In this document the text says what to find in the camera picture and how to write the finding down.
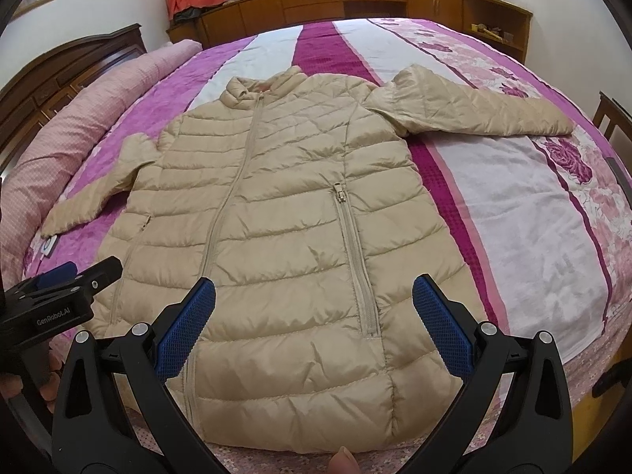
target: zipper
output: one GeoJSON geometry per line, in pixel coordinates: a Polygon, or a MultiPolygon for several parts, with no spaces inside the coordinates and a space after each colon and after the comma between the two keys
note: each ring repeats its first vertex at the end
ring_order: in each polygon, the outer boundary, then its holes
{"type": "MultiPolygon", "coordinates": [[[[122,263],[122,272],[125,272],[125,269],[127,269],[127,264],[129,262],[130,258],[132,257],[132,253],[136,249],[136,246],[138,246],[138,240],[140,238],[140,234],[143,232],[143,230],[145,228],[147,228],[147,225],[149,224],[151,219],[152,219],[152,216],[148,215],[147,218],[145,219],[145,222],[143,223],[143,226],[141,226],[141,228],[138,231],[138,233],[132,239],[132,243],[130,245],[130,248],[127,251],[127,254],[125,254],[125,259],[123,260],[123,263],[122,263]]],[[[112,326],[114,324],[114,318],[115,318],[115,315],[116,315],[116,311],[118,309],[119,294],[121,293],[121,288],[122,288],[122,284],[123,283],[124,283],[124,278],[122,277],[122,274],[121,274],[121,279],[119,280],[118,284],[116,285],[115,293],[114,293],[114,296],[112,298],[112,310],[110,312],[110,324],[109,324],[109,326],[107,328],[107,331],[105,333],[106,335],[107,335],[107,332],[109,332],[110,326],[112,326]]]]}
{"type": "MultiPolygon", "coordinates": [[[[257,94],[257,101],[255,102],[255,110],[252,113],[252,122],[250,123],[250,132],[248,133],[248,137],[246,137],[245,151],[243,154],[243,158],[241,159],[241,164],[239,165],[239,170],[233,179],[233,183],[231,184],[222,204],[217,209],[215,221],[211,225],[209,229],[209,234],[206,240],[206,247],[204,248],[203,254],[203,262],[201,264],[200,272],[198,273],[198,277],[206,276],[209,277],[209,273],[207,272],[210,269],[212,264],[211,259],[213,258],[213,253],[215,250],[217,237],[219,235],[220,230],[222,229],[222,223],[224,221],[224,210],[226,209],[229,201],[232,199],[233,194],[237,190],[239,186],[239,182],[243,178],[243,173],[248,165],[250,158],[252,156],[252,148],[255,144],[255,140],[257,138],[257,128],[259,124],[259,120],[261,119],[261,115],[263,114],[263,102],[262,102],[263,94],[257,94]]],[[[184,367],[182,371],[183,375],[183,386],[184,386],[184,411],[186,414],[186,419],[191,423],[194,427],[195,431],[200,434],[201,426],[197,419],[197,412],[194,411],[194,400],[195,400],[195,347],[192,349],[189,357],[186,359],[184,363],[184,367]]]]}
{"type": "Polygon", "coordinates": [[[353,218],[352,206],[342,184],[334,183],[336,210],[342,228],[342,240],[348,252],[352,271],[353,288],[358,301],[359,325],[363,336],[379,337],[380,327],[377,319],[377,303],[369,283],[367,266],[360,247],[358,228],[353,218]]]}

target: wooden floor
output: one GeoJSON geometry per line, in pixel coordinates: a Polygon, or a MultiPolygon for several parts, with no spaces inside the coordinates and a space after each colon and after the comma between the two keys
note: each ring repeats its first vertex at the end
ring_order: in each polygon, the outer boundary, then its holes
{"type": "MultiPolygon", "coordinates": [[[[612,363],[632,357],[632,331],[612,358],[612,363]]],[[[593,399],[587,394],[573,410],[573,457],[577,458],[593,441],[606,424],[617,406],[623,387],[621,384],[607,391],[602,397],[593,399]]]]}

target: zipper pull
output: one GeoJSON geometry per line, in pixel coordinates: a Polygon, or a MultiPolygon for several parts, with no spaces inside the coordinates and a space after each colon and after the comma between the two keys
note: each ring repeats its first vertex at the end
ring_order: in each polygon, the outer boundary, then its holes
{"type": "Polygon", "coordinates": [[[342,185],[340,185],[339,183],[334,183],[334,191],[336,191],[336,199],[340,203],[344,203],[347,200],[347,195],[344,193],[342,185]]]}

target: wooden headboard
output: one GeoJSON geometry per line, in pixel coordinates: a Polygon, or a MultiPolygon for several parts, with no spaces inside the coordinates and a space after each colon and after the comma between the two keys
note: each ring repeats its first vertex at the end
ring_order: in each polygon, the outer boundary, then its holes
{"type": "Polygon", "coordinates": [[[146,53],[140,25],[84,37],[27,64],[0,90],[2,177],[56,113],[104,72],[146,53]]]}

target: blue gripper pad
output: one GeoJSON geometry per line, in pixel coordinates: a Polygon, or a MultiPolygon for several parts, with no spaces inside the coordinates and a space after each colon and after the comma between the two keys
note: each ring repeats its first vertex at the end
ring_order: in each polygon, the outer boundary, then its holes
{"type": "Polygon", "coordinates": [[[68,261],[55,269],[44,274],[40,274],[36,282],[36,290],[41,291],[50,287],[55,287],[60,283],[66,283],[77,276],[77,266],[68,261]]]}
{"type": "Polygon", "coordinates": [[[465,381],[474,372],[473,345],[448,309],[446,297],[433,285],[424,276],[415,280],[413,306],[448,372],[465,381]]]}
{"type": "Polygon", "coordinates": [[[161,383],[175,378],[215,310],[215,286],[201,278],[180,303],[182,310],[156,348],[154,370],[161,383]]]}

